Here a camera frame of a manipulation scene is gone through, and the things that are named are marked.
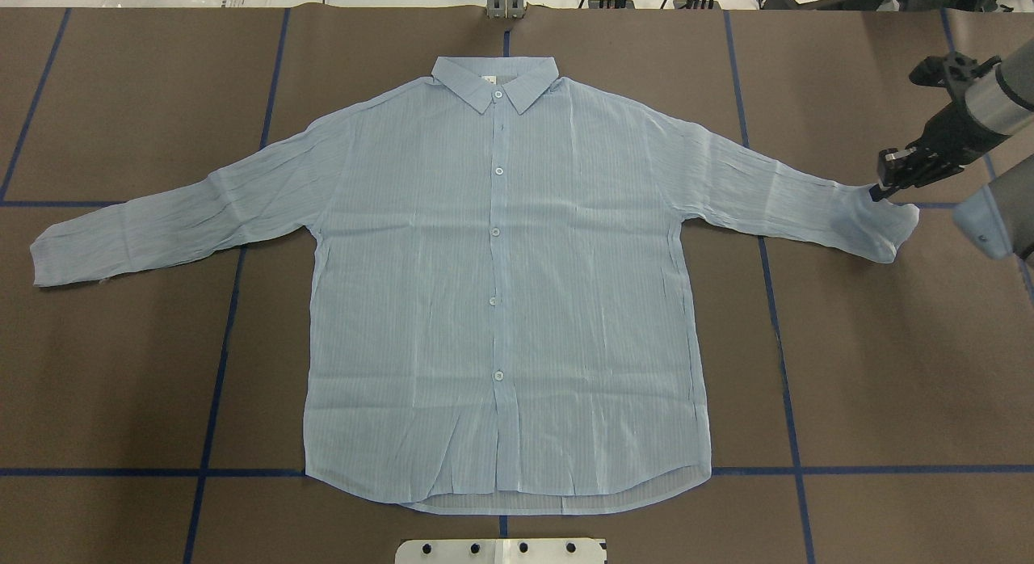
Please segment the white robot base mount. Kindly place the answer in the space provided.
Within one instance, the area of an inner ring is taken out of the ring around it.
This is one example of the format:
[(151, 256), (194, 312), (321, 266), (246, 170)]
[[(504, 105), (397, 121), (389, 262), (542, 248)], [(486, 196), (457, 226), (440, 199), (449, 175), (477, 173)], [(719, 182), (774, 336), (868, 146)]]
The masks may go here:
[(606, 541), (588, 537), (404, 541), (395, 563), (608, 563)]

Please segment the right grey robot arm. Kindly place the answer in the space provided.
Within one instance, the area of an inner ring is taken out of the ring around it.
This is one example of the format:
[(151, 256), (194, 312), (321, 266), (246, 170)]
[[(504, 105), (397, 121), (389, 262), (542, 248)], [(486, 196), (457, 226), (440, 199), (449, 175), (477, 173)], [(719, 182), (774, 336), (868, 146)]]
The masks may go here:
[[(956, 176), (1032, 126), (1031, 40), (1005, 58), (983, 62), (957, 51), (927, 57), (909, 80), (945, 89), (950, 101), (927, 120), (915, 141), (902, 150), (879, 152), (878, 180), (869, 188), (874, 202)], [(991, 259), (1018, 257), (1032, 265), (1032, 162), (1027, 156), (954, 207), (957, 229)]]

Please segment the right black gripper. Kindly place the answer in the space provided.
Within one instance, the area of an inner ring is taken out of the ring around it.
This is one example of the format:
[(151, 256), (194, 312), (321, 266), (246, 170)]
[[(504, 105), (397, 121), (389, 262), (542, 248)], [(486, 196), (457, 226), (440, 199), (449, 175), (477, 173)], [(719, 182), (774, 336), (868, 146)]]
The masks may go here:
[(931, 117), (923, 133), (902, 150), (879, 152), (879, 183), (868, 189), (869, 199), (878, 203), (889, 192), (923, 187), (957, 175), (965, 166), (976, 162), (1003, 141), (1001, 133), (981, 124), (966, 103), (967, 92), (978, 79), (992, 75), (1002, 62), (993, 56), (979, 63), (963, 53), (927, 57), (910, 72), (917, 86), (941, 86), (952, 100)]

